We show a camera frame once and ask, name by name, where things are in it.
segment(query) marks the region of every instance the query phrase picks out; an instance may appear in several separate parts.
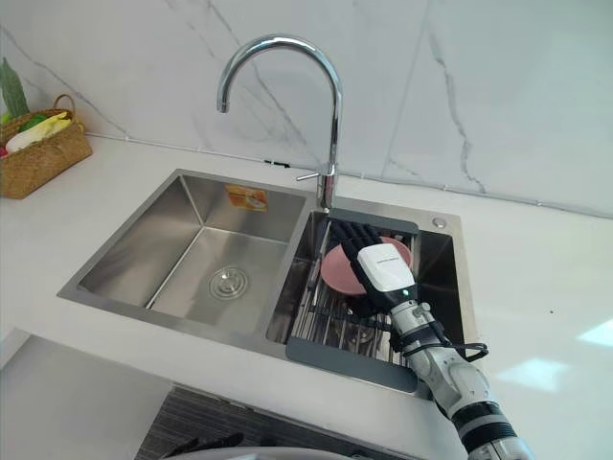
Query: kitchen sink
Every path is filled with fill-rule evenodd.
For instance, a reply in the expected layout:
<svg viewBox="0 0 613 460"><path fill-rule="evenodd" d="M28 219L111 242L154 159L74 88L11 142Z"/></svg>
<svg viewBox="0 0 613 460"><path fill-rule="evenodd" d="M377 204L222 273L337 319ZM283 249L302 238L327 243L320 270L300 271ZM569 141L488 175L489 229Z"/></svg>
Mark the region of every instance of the kitchen sink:
<svg viewBox="0 0 613 460"><path fill-rule="evenodd" d="M476 339L460 220L200 172L174 172L58 294L188 334L415 393L389 317L328 288L334 219L406 244L420 300L455 342Z"/></svg>

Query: kitchen counter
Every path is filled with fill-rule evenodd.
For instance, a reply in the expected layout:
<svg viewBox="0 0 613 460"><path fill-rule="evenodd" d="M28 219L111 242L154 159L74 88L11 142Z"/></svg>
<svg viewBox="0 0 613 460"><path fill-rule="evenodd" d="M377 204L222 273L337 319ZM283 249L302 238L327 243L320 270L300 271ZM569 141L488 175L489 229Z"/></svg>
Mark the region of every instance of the kitchen counter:
<svg viewBox="0 0 613 460"><path fill-rule="evenodd" d="M387 449L465 459L431 402L58 298L175 169L314 187L294 181L298 170L260 162L89 141L90 158L24 200L0 200L3 347L26 331ZM337 194L459 215L477 330L491 350L481 366L516 431L539 459L613 455L604 441L613 220L351 177Z"/></svg>

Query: sticker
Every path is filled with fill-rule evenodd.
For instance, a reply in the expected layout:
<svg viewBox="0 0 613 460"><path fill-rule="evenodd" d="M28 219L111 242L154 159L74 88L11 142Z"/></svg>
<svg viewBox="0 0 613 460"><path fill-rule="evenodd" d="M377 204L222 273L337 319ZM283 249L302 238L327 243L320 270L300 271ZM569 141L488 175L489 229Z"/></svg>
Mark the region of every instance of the sticker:
<svg viewBox="0 0 613 460"><path fill-rule="evenodd" d="M226 193L232 205L237 208L259 211L261 213L268 212L268 194L266 190L226 184Z"/></svg>

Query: faucet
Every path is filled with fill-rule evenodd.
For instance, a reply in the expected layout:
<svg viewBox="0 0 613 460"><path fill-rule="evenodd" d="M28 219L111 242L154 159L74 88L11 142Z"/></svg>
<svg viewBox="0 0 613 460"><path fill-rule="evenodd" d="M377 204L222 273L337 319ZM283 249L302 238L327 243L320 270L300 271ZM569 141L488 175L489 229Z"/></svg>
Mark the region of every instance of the faucet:
<svg viewBox="0 0 613 460"><path fill-rule="evenodd" d="M284 48L297 51L312 58L328 76L332 91L332 126L329 138L329 160L317 172L296 177L296 180L312 179L317 177L317 200L319 205L329 210L332 207L334 196L334 183L336 180L336 148L338 145L338 129L341 122L341 107L343 93L341 81L334 66L329 59L315 45L294 35L270 34L264 35L241 46L226 64L219 79L217 88L217 110L227 113L230 108L230 88L238 69L250 58L274 48Z"/></svg>

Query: basket handle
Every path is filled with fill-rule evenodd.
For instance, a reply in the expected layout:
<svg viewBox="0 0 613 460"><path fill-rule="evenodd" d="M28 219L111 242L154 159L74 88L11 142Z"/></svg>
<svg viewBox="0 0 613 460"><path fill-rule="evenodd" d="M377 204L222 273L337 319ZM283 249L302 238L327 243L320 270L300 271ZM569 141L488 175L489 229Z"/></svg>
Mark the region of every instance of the basket handle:
<svg viewBox="0 0 613 460"><path fill-rule="evenodd" d="M62 98L68 98L68 101L70 101L70 105L72 107L71 110L73 112L73 118L77 117L77 109L75 108L75 100L69 94L60 94L59 96L57 96L56 101L54 102L53 108L57 108L57 103Z"/></svg>

